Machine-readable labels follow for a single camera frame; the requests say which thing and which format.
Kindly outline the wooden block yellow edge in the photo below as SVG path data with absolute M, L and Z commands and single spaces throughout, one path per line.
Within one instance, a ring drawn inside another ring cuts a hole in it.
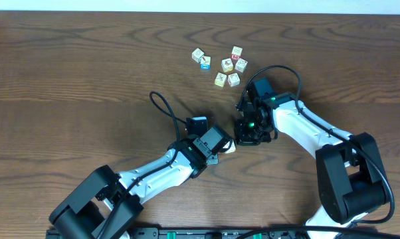
M 224 151 L 223 153 L 232 153 L 236 150 L 236 146 L 233 140 L 231 140 L 230 142 L 228 142 L 225 146 L 224 146 Z

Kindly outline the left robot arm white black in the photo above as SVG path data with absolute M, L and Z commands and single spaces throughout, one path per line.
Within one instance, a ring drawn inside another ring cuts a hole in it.
M 94 170 L 50 214 L 63 238 L 120 238 L 149 199 L 198 177 L 230 142 L 219 126 L 176 141 L 159 159 L 130 171 Z

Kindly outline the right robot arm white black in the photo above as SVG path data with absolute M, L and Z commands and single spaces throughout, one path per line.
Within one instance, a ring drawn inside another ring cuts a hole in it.
M 387 222 L 395 209 L 394 194 L 374 138 L 353 135 L 312 113 L 297 96 L 272 91 L 242 94 L 235 123 L 238 145 L 259 145 L 284 133 L 316 161 L 321 207 L 297 232 L 307 238 L 339 238 L 364 218 L 388 204 Z

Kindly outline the plain wooden block letter J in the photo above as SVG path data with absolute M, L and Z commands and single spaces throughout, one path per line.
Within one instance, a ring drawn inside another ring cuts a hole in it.
M 237 73 L 233 73 L 227 76 L 227 81 L 230 87 L 234 87 L 240 84 L 240 78 Z

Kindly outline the wooden block yellow border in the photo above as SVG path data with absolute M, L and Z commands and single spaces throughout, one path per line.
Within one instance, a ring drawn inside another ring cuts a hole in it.
M 217 86 L 224 87 L 226 81 L 227 81 L 227 75 L 218 72 L 214 83 Z

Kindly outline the wooden block green letter side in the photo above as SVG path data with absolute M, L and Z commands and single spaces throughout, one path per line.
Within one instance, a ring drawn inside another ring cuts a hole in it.
M 237 60 L 237 63 L 235 64 L 235 70 L 238 72 L 243 73 L 245 69 L 247 68 L 248 62 L 242 58 L 239 58 Z

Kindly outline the wooden block yellow letter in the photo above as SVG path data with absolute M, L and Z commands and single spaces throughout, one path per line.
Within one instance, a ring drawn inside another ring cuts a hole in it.
M 230 71 L 233 71 L 234 65 L 233 65 L 232 59 L 231 59 L 231 58 L 223 59 L 223 60 L 221 61 L 221 67 L 222 67 L 222 69 L 223 69 L 223 72 L 230 72 Z

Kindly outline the wooden block red letter M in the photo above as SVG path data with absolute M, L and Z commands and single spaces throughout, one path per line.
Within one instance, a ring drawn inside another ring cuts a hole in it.
M 231 52 L 231 59 L 238 60 L 241 57 L 242 52 L 243 49 L 241 47 L 234 46 Z

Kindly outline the wooden block blue letter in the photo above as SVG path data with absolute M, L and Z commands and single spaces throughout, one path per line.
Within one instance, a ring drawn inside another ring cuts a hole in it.
M 200 67 L 204 70 L 209 70 L 211 68 L 211 57 L 210 56 L 202 56 L 200 58 Z

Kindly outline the wooden block green side far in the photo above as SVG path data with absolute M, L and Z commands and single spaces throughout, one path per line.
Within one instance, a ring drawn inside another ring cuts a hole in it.
M 192 54 L 191 57 L 192 59 L 196 62 L 196 63 L 200 63 L 201 58 L 205 55 L 205 53 L 200 49 L 200 48 L 196 48 Z

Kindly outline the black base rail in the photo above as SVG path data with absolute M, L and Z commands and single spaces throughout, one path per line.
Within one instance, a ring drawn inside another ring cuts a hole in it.
M 186 228 L 130 228 L 120 239 L 236 239 L 249 230 L 242 229 L 186 229 Z M 249 236 L 254 239 L 295 239 L 295 238 L 400 238 L 396 235 L 383 235 L 378 231 L 371 229 L 367 230 L 371 235 L 361 234 L 342 234 L 336 232 L 299 232 L 291 231 L 270 231 L 262 232 Z

